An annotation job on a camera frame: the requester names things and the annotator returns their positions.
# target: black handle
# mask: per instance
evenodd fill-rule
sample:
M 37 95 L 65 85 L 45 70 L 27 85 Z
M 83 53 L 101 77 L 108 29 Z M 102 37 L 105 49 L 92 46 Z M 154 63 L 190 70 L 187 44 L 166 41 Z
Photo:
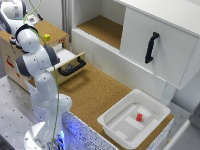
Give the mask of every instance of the black handle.
M 70 74 L 76 72 L 77 70 L 81 69 L 86 65 L 86 62 L 80 58 L 80 56 L 77 58 L 77 61 L 80 63 L 79 65 L 75 66 L 74 68 L 71 68 L 69 70 L 63 71 L 62 68 L 58 68 L 58 72 L 63 76 L 69 76 Z
M 149 45 L 148 45 L 148 49 L 147 49 L 147 54 L 145 57 L 145 63 L 148 64 L 153 60 L 153 57 L 151 57 L 151 53 L 153 50 L 153 46 L 154 46 L 154 40 L 157 39 L 160 35 L 156 32 L 153 33 L 153 36 L 151 37 L 150 41 L 149 41 Z

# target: cabinet door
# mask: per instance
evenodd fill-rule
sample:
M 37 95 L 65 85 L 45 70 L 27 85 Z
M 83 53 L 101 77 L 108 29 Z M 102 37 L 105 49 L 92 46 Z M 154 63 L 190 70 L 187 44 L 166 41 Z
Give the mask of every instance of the cabinet door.
M 146 64 L 145 56 L 154 32 L 160 37 L 154 41 L 153 60 Z M 197 41 L 193 35 L 127 8 L 120 54 L 179 86 Z

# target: yellow object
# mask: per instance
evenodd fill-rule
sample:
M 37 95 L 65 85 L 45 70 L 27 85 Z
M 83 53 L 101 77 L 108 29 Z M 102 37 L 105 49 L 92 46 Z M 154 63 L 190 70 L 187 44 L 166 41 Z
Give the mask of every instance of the yellow object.
M 49 41 L 51 39 L 50 35 L 49 34 L 45 34 L 44 35 L 44 40 L 45 41 Z

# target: tiled floor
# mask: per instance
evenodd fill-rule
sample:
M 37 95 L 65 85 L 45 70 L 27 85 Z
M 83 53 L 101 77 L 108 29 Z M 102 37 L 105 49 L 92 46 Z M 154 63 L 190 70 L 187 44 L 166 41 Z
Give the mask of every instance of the tiled floor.
M 3 65 L 3 60 L 1 58 L 1 53 L 0 53 L 0 78 L 4 77 L 6 75 L 4 65 Z

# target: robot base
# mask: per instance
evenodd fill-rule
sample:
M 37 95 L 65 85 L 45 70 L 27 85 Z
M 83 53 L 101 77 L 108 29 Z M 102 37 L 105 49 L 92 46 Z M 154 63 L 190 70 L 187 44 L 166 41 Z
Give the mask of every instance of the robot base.
M 42 145 L 38 140 L 36 139 L 36 135 L 40 131 L 40 129 L 44 126 L 45 122 L 40 122 L 34 126 L 31 127 L 30 130 L 28 130 L 24 137 L 24 149 L 25 150 L 49 150 L 49 147 L 47 145 Z M 69 138 L 65 138 L 65 145 L 66 147 L 69 145 Z

